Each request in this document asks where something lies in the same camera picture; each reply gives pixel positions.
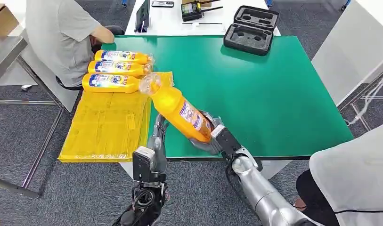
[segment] green tabletop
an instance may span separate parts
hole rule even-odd
[[[309,157],[353,139],[300,42],[274,37],[266,56],[229,49],[222,36],[117,36],[107,50],[152,53],[154,70],[173,71],[175,87],[196,108],[220,116],[253,156]],[[152,109],[150,131],[157,112]],[[172,159],[209,159],[173,126]]]

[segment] cardboard box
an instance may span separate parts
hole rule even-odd
[[[181,3],[186,4],[186,3],[193,2],[193,1],[194,0],[181,0]],[[211,7],[212,6],[212,2],[203,4],[204,1],[209,1],[209,0],[199,0],[201,7]]]
[[[0,38],[6,37],[18,26],[19,22],[8,7],[0,4]]]

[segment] gray t-shirt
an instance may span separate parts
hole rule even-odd
[[[28,0],[26,31],[38,58],[66,86],[81,84],[93,59],[89,35],[100,23],[74,0]]]

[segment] yellow plastic bag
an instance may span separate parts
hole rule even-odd
[[[84,92],[58,159],[61,162],[131,161],[146,145],[151,99],[139,92]]]

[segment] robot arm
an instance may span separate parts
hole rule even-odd
[[[208,113],[203,113],[211,122]],[[165,131],[168,124],[160,114],[147,147],[133,152],[133,177],[139,184],[132,189],[132,204],[113,226],[155,226],[169,195],[166,192]],[[193,145],[221,153],[229,161],[226,175],[236,175],[238,181],[264,226],[314,226],[321,225],[290,205],[277,189],[258,170],[259,164],[250,152],[239,144],[230,131],[220,123],[213,123],[211,144]]]
[[[147,147],[133,152],[133,179],[139,184],[132,189],[132,203],[113,226],[155,226],[169,195],[166,192],[165,131],[168,124],[160,114]]]
[[[258,164],[249,151],[241,146],[223,125],[211,133],[212,142],[217,142],[222,155],[229,160],[227,176],[235,174],[264,226],[314,226],[321,225],[289,204],[278,190],[258,171]]]

